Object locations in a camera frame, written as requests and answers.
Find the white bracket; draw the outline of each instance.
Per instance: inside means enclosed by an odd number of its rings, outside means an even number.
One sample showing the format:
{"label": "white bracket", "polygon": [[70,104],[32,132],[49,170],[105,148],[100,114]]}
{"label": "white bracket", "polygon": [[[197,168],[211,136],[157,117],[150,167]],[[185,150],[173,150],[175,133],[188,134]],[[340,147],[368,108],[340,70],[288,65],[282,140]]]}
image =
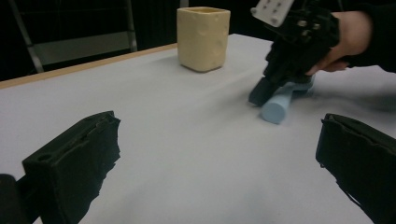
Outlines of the white bracket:
{"label": "white bracket", "polygon": [[265,23],[279,27],[288,16],[294,0],[261,0],[251,9],[253,17]]}

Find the robotic hand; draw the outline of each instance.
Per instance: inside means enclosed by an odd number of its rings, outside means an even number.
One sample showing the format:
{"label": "robotic hand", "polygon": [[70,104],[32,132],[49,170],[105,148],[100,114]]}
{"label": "robotic hand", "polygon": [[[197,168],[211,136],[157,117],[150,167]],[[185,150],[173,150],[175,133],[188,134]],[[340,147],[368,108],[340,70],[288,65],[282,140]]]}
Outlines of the robotic hand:
{"label": "robotic hand", "polygon": [[263,106],[286,83],[304,84],[305,73],[339,42],[338,20],[319,0],[261,0],[255,18],[277,34],[263,74],[248,100]]}

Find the table surface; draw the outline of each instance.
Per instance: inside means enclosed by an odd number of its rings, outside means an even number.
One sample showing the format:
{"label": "table surface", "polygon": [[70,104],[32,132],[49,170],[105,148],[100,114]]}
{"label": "table surface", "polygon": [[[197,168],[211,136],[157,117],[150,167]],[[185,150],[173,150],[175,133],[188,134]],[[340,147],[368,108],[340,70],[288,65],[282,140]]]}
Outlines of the table surface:
{"label": "table surface", "polygon": [[24,158],[114,110],[121,157],[81,223],[372,223],[316,162],[320,120],[339,114],[395,137],[396,76],[319,72],[275,125],[248,104],[270,44],[230,35],[224,66],[205,74],[179,65],[173,46],[3,88],[0,171],[21,178]]}

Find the ceramic cup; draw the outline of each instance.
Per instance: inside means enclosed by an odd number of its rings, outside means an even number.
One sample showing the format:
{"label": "ceramic cup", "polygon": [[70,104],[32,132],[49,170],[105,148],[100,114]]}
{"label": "ceramic cup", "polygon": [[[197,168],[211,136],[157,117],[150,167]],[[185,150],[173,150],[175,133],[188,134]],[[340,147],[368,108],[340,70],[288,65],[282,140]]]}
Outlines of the ceramic cup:
{"label": "ceramic cup", "polygon": [[230,11],[213,7],[177,10],[177,55],[197,72],[222,67],[228,42]]}

